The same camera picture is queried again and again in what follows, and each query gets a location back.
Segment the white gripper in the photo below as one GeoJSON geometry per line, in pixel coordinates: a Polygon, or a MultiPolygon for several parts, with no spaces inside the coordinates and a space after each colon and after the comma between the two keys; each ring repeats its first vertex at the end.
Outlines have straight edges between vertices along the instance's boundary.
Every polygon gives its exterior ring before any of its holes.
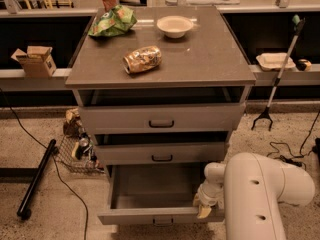
{"type": "Polygon", "coordinates": [[[198,206],[198,219],[207,218],[213,206],[223,197],[223,185],[221,183],[209,183],[204,181],[193,198],[193,206],[198,206]]]}

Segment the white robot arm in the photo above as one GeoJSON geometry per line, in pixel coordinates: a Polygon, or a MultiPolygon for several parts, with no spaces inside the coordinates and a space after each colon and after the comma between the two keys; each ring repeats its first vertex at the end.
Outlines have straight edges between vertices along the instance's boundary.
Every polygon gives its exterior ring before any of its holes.
{"type": "Polygon", "coordinates": [[[278,205],[305,206],[315,195],[304,169],[255,153],[209,163],[204,175],[193,199],[197,217],[208,217],[223,199],[227,240],[286,240],[278,205]]]}

